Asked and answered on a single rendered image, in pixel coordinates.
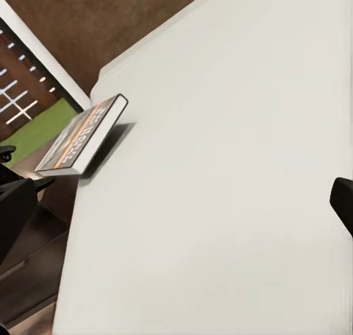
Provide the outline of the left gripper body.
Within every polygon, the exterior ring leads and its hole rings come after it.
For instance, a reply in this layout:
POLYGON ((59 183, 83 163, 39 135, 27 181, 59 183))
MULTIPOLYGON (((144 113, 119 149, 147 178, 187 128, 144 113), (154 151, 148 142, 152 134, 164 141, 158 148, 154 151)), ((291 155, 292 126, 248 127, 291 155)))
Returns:
POLYGON ((0 186, 6 183, 15 182, 19 175, 0 163, 0 186))

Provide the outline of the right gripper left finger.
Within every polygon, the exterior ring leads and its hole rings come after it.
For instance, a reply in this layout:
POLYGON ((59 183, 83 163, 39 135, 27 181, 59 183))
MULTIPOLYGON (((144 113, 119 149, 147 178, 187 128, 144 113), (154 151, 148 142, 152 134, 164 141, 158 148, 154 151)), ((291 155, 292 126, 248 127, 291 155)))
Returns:
POLYGON ((38 206, 34 180, 18 178, 0 186, 0 266, 38 206))

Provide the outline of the hardback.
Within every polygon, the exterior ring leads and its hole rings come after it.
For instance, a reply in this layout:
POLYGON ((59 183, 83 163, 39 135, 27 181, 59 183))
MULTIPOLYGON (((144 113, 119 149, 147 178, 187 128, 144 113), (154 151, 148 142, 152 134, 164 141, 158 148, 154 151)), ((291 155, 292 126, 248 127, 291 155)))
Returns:
POLYGON ((83 175, 128 103, 117 94, 73 117, 35 172, 43 178, 83 175))

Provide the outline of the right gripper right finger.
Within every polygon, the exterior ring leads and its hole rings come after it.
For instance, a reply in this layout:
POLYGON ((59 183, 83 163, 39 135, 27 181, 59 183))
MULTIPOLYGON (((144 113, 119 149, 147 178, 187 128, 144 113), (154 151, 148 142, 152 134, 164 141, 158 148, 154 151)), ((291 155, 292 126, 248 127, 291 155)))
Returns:
POLYGON ((353 236, 353 180, 336 177, 329 203, 353 236))

